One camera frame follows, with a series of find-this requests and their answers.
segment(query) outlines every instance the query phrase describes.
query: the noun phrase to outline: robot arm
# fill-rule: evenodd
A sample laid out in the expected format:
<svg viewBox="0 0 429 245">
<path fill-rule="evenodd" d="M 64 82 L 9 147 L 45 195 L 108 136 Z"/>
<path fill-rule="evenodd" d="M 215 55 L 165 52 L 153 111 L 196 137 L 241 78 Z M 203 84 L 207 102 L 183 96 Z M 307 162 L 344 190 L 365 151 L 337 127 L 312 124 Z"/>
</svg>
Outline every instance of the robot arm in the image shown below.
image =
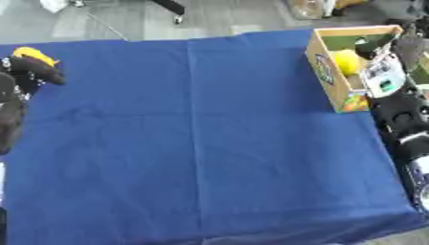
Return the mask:
<svg viewBox="0 0 429 245">
<path fill-rule="evenodd" d="M 399 58 L 408 54 L 395 52 L 395 45 L 384 49 L 386 43 L 379 44 L 356 45 L 356 52 L 370 61 L 360 76 L 368 89 L 376 128 L 407 195 L 414 207 L 429 218 L 429 100 Z"/>
<path fill-rule="evenodd" d="M 28 101 L 45 84 L 64 84 L 56 62 L 38 50 L 23 47 L 0 62 L 0 155 L 16 142 Z"/>
</svg>

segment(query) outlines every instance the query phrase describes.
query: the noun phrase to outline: floor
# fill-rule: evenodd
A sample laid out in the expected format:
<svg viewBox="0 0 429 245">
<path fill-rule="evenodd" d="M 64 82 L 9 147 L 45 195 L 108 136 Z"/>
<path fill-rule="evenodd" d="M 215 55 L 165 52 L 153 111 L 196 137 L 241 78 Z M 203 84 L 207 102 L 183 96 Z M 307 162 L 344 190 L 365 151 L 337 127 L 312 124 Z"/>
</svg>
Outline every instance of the floor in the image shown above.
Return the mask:
<svg viewBox="0 0 429 245">
<path fill-rule="evenodd" d="M 98 0 L 87 8 L 58 14 L 36 0 L 0 0 L 0 44 L 89 39 L 184 39 L 246 32 L 381 24 L 388 17 L 407 17 L 405 0 L 376 0 L 350 8 L 346 16 L 318 21 L 296 20 L 287 0 L 178 0 L 186 5 L 185 22 L 152 2 Z M 368 245 L 429 245 L 429 230 L 394 235 Z"/>
</svg>

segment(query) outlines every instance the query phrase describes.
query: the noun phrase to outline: table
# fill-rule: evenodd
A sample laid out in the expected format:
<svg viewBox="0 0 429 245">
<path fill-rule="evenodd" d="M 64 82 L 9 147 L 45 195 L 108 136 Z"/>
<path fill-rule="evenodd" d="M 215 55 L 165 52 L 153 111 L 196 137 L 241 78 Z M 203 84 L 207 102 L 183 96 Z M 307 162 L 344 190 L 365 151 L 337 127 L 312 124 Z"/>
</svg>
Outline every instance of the table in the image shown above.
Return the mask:
<svg viewBox="0 0 429 245">
<path fill-rule="evenodd" d="M 7 157 L 9 243 L 352 243 L 423 225 L 310 30 L 34 45 L 63 61 Z M 0 55 L 13 46 L 1 46 Z"/>
</svg>

